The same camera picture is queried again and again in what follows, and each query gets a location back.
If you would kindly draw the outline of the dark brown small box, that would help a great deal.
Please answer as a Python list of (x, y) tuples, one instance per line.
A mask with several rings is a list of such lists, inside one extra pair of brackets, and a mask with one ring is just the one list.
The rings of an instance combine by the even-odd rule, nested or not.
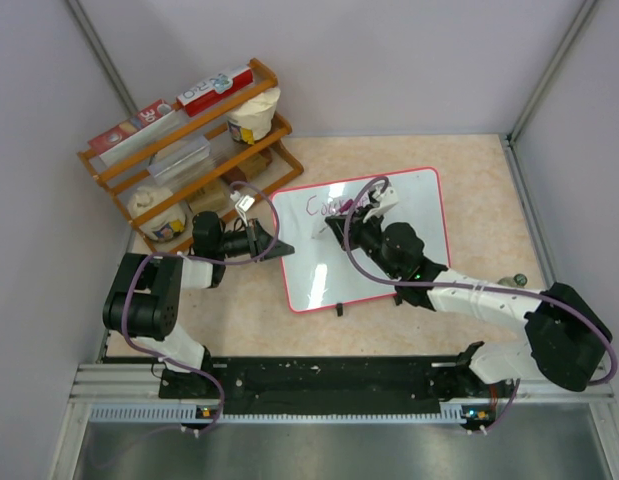
[(231, 184), (235, 181), (250, 182), (265, 172), (272, 161), (272, 155), (268, 151), (265, 153), (258, 153), (243, 160), (237, 166), (223, 173), (221, 178), (227, 184)]

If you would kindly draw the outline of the red grey wrap box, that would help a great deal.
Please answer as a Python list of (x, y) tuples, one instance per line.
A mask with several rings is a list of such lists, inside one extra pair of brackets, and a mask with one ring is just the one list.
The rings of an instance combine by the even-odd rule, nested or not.
[(184, 125), (181, 114), (163, 99), (88, 141), (107, 166), (118, 163)]

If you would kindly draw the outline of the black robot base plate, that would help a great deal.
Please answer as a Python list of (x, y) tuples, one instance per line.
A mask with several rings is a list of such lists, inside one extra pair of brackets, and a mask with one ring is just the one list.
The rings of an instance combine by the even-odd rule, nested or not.
[(164, 370), (159, 396), (223, 397), (225, 413), (432, 413), (454, 398), (492, 402), (513, 391), (489, 385), (453, 356), (212, 357), (216, 384)]

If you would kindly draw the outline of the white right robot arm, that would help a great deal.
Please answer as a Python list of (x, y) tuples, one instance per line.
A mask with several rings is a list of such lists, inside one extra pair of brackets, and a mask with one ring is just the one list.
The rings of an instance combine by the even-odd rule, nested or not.
[(424, 242), (405, 222), (382, 224), (367, 208), (351, 218), (331, 215), (325, 223), (342, 250), (361, 250), (383, 272), (381, 283), (398, 299), (433, 312), (464, 314), (513, 332), (515, 341), (477, 342), (459, 356), (458, 388), (476, 396), (502, 380), (545, 378), (572, 392), (595, 384), (594, 372), (612, 334), (571, 286), (525, 290), (481, 282), (430, 260)]

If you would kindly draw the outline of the orange wooden shelf rack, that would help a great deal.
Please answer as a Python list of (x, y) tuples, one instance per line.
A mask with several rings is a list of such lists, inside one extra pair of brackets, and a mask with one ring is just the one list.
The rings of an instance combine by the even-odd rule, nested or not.
[(274, 71), (253, 58), (173, 103), (153, 102), (89, 140), (78, 157), (149, 251), (185, 249), (194, 215), (235, 218), (231, 182), (253, 181), (272, 194), (303, 173), (282, 142), (292, 127), (275, 104), (263, 108), (260, 131), (235, 120), (235, 111), (274, 96), (277, 86)]

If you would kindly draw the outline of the silver foil box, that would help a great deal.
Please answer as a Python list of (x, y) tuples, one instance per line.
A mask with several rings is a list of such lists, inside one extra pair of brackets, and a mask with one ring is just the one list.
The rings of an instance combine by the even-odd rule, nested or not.
[(209, 156), (210, 150), (210, 142), (202, 136), (186, 142), (178, 150), (156, 160), (147, 170), (157, 185), (164, 186), (203, 162)]

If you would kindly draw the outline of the white bag upper shelf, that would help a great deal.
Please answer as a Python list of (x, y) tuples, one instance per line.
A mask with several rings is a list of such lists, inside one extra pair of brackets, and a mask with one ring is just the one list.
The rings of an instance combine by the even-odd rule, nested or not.
[(281, 91), (270, 88), (226, 114), (227, 126), (236, 142), (253, 145), (271, 130)]

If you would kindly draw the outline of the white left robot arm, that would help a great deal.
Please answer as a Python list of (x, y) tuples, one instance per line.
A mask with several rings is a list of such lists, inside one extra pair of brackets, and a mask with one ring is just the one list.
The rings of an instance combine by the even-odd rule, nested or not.
[(180, 294), (220, 285), (225, 261), (248, 256), (264, 261), (292, 255), (295, 248), (269, 234), (257, 219), (231, 231), (220, 217), (205, 211), (193, 218), (193, 258), (185, 254), (149, 257), (124, 255), (103, 307), (104, 326), (134, 338), (175, 372), (194, 396), (215, 387), (216, 374), (205, 366), (207, 350), (178, 324)]

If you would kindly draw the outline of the red white foil box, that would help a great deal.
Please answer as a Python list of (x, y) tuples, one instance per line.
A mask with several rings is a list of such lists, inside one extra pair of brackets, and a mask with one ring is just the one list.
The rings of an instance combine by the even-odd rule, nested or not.
[(253, 72), (246, 65), (225, 69), (184, 90), (177, 96), (177, 102), (189, 117), (193, 117), (249, 86), (253, 79)]

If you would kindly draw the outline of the brown cardboard box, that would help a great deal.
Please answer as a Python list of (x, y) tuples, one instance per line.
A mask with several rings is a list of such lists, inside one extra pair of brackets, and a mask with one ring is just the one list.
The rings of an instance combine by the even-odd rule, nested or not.
[(204, 211), (222, 211), (229, 203), (225, 186), (218, 179), (198, 188), (188, 195), (185, 201), (194, 215)]

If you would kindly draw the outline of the magenta-capped whiteboard marker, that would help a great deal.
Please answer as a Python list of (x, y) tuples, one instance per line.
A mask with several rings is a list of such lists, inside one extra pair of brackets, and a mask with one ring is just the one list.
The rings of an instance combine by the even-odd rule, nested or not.
[(353, 204), (352, 199), (337, 198), (331, 201), (325, 206), (326, 211), (322, 213), (322, 216), (318, 218), (312, 227), (311, 238), (317, 239), (323, 232), (328, 229), (326, 218), (332, 215), (343, 215), (348, 212)]

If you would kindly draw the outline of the clear glass bottle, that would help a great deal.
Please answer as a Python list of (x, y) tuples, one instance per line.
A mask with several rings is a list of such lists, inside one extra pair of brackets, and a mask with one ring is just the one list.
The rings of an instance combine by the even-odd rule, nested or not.
[(497, 281), (500, 286), (508, 288), (525, 288), (528, 283), (528, 278), (523, 273), (516, 273), (511, 276), (505, 276)]

